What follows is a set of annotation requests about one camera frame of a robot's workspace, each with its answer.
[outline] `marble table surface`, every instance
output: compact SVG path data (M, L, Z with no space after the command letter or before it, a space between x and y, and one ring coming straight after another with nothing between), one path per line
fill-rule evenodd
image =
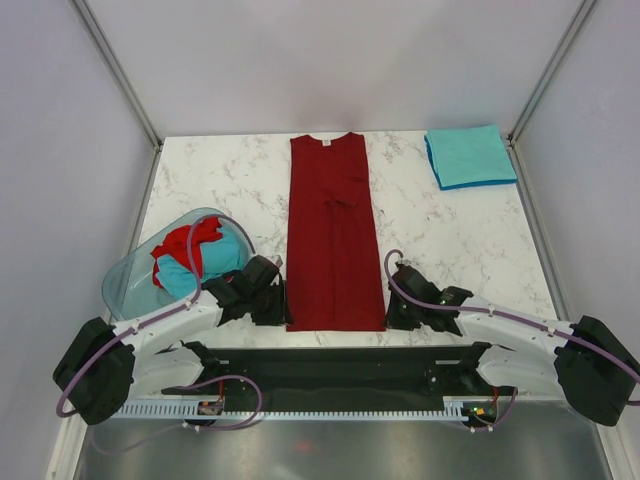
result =
M213 207L238 220L260 254L281 255L286 266L289 139L298 135L167 138L140 242L190 210ZM313 134L318 139L341 135ZM423 135L364 134L381 266L387 251L400 248L440 288L457 285L495 304L555 318L516 186L440 191ZM386 280L383 285L388 302ZM427 327L287 333L284 327L256 327L249 318L207 332L202 340L209 347L226 348L460 343Z

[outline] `teal towel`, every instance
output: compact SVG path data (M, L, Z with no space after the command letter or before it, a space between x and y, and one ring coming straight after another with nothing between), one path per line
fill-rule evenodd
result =
M228 227L221 227L220 240L200 244L202 255L202 283L233 270L242 270L247 256L237 236ZM184 298L196 289L196 279L189 270L174 260L171 255L158 258L156 278L164 289L176 300Z
M429 130L424 139L441 190L515 183L518 179L496 125Z

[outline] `clear plastic bin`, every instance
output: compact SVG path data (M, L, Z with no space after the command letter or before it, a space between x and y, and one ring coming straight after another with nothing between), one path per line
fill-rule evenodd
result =
M116 263L102 281L102 298L115 321L130 320L166 307L176 300L165 290L156 287L151 275L155 259L151 251L160 245L169 232L184 225L192 225L204 215L222 214L214 208L198 208L184 214L156 233L149 240ZM239 243L246 249L245 258L250 257L250 249L242 232L224 219L220 223L229 227Z

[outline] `cyan cloth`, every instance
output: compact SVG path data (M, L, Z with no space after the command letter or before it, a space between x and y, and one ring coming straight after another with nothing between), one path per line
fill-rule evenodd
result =
M247 264L246 248L227 227L218 229L222 238L215 242L200 244L202 253L202 282L224 275L232 270L242 270ZM184 298L196 289L193 274L171 255L158 258L156 278L169 294L175 298Z
M515 183L518 179L496 125L429 130L424 139L441 190Z

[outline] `red cloth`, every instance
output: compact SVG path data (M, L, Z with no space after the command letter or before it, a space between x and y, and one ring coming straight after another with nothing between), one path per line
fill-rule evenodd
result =
M211 217L203 220L193 232L193 237L191 238L191 252L200 278L202 278L202 253L200 252L199 246L201 243L220 240L222 238L222 234L218 232L218 228L221 226L220 220L218 220L217 217ZM158 245L151 251L151 256L158 260L158 258L163 255L171 255L176 262L191 271L189 257L187 256L187 237L189 236L190 229L191 225L185 225L169 232L164 238L162 244ZM157 273L158 262L156 261L153 264L153 275L151 278L155 286L163 288L162 284L156 279Z
M291 154L287 330L384 330L364 137L325 145L305 135Z

